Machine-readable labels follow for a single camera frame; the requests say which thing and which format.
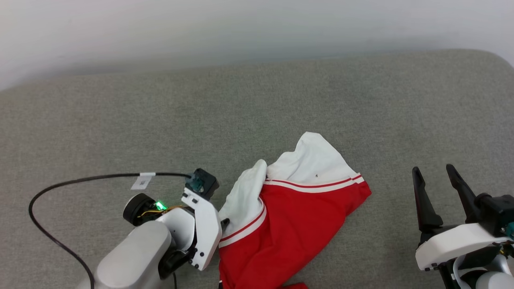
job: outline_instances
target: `gray table surface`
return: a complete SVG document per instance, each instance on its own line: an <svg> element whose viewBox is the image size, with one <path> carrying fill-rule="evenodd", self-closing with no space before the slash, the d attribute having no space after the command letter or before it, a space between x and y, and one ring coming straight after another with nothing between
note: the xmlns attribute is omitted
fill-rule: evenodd
<svg viewBox="0 0 514 289"><path fill-rule="evenodd" d="M243 170L274 162L305 131L321 133L373 194L289 283L441 288L437 272L416 266L411 169L420 167L445 224L464 221L447 163L476 193L512 194L514 69L487 52L446 50L70 77L3 91L0 287L74 287L85 276L29 219L30 199L46 186L202 167L222 184L212 199L220 208ZM58 189L34 213L94 267L132 229L121 213L133 182ZM146 193L175 204L182 187L161 177ZM217 263L180 268L178 287L216 288Z"/></svg>

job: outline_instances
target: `white wall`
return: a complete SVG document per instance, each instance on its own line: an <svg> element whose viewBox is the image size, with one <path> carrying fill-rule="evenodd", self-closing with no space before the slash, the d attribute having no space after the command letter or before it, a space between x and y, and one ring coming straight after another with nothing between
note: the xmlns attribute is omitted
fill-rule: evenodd
<svg viewBox="0 0 514 289"><path fill-rule="evenodd" d="M514 64L514 1L0 0L0 89L56 75L437 48Z"/></svg>

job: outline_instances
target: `white stripe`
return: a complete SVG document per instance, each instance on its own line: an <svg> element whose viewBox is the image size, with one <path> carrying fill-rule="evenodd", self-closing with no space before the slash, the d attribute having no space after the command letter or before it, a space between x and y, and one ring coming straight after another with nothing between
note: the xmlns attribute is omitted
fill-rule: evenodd
<svg viewBox="0 0 514 289"><path fill-rule="evenodd" d="M267 214L267 210L266 210L266 206L264 206L264 212L262 213L262 215L257 219L257 221L255 221L253 224L251 224L248 228L242 230L241 232L237 233L236 235L226 239L226 240L223 240L219 243L219 247L225 247L227 245L230 245L232 243L235 243L239 240L241 240L242 238L250 235L253 231L257 230L261 225L262 223L264 223L264 220L266 219L266 214Z"/></svg>
<svg viewBox="0 0 514 289"><path fill-rule="evenodd" d="M359 177L357 179L354 179L354 180L351 179L348 182L340 183L337 185L318 187L318 188L302 188L302 187L297 187L295 185L291 185L291 184L287 184L287 183L283 183L283 182L274 182L272 180L267 180L264 182L264 184L281 186L281 187L289 188L289 189L292 189L292 190L295 190L298 192L303 192L303 193L324 193L324 192L330 192L330 191L342 189L342 188L351 186L353 184L360 184L363 181L364 181L364 179L362 177Z"/></svg>

